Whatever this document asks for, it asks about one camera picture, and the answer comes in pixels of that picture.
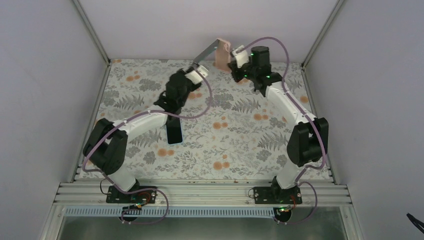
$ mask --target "white wall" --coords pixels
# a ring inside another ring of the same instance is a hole
[[[424,2],[348,0],[307,67],[368,240],[422,239]]]
[[[303,62],[337,0],[80,0],[110,58],[193,59],[216,38],[272,36]],[[281,47],[264,42],[273,61]]]
[[[105,63],[70,0],[0,1],[0,239],[38,239]]]

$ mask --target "pink object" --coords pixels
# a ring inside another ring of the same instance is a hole
[[[215,68],[231,73],[231,69],[228,67],[228,63],[231,60],[230,56],[230,42],[222,38],[217,38],[219,40],[218,48],[215,50],[215,62],[213,65]]]

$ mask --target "robotic arm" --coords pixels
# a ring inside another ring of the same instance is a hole
[[[246,50],[241,51],[243,46],[234,50],[231,55],[233,61],[228,63],[231,75],[236,82],[243,78],[249,79],[254,84],[254,90],[270,100],[282,112],[288,124],[295,125],[287,144],[289,162],[274,177],[271,187],[263,189],[261,196],[266,196],[267,204],[290,202],[291,196],[300,192],[296,185],[297,177],[307,166],[317,162],[322,157],[322,151],[318,138],[314,133],[311,123],[306,116],[313,120],[313,124],[319,131],[324,143],[325,152],[328,146],[328,122],[325,118],[316,118],[302,106],[286,84],[282,86],[282,76],[271,71],[270,52],[266,46],[256,46],[251,49],[249,55]],[[190,92],[201,86],[202,76],[208,75],[208,70],[195,63],[187,70],[180,69],[170,76],[166,83],[166,90],[161,93],[158,100],[150,107],[149,114],[140,116],[127,123],[127,120],[108,121],[103,118],[95,125],[91,135],[83,149],[87,156],[94,146],[114,127],[122,122],[125,124],[116,130],[108,139],[109,143],[103,142],[91,156],[91,162],[104,172],[114,184],[125,192],[133,192],[140,188],[138,181],[123,166],[127,142],[140,134],[165,124],[172,123],[176,118],[164,113],[150,113],[151,110],[160,110],[172,114],[180,114]],[[119,191],[113,191],[108,199],[120,199],[120,203],[133,203],[134,196],[125,196]]]

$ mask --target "floral tablecloth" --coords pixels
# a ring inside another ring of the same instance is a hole
[[[115,59],[96,120],[128,118],[145,111],[165,90],[171,74],[190,65],[189,60]],[[142,179],[271,180],[289,161],[286,144],[293,125],[288,125],[271,102],[247,79],[235,83],[231,75],[209,69],[213,102],[209,112],[194,120],[182,120],[184,141],[168,145],[165,127],[151,129],[127,144],[125,166]],[[285,63],[272,64],[283,74]],[[310,109],[301,66],[291,63],[286,82],[301,103]],[[182,116],[200,113],[208,102],[203,84],[192,92]],[[79,178],[102,178],[81,172]],[[303,179],[326,180],[324,168],[308,170]]]

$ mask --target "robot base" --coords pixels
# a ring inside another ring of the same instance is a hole
[[[255,186],[253,188],[254,203],[261,204],[289,204],[293,205],[293,199],[296,204],[302,203],[301,190],[298,186],[289,189],[281,189],[278,195],[275,194],[271,186]]]
[[[146,188],[152,188],[156,189],[155,186],[139,186],[137,189],[131,189],[131,191],[136,191],[138,189],[146,189]],[[139,193],[134,194],[124,194],[118,189],[116,189],[114,186],[110,186],[109,190],[107,191],[107,198],[106,203],[108,204],[154,204],[156,199],[156,191],[153,190],[146,190]]]

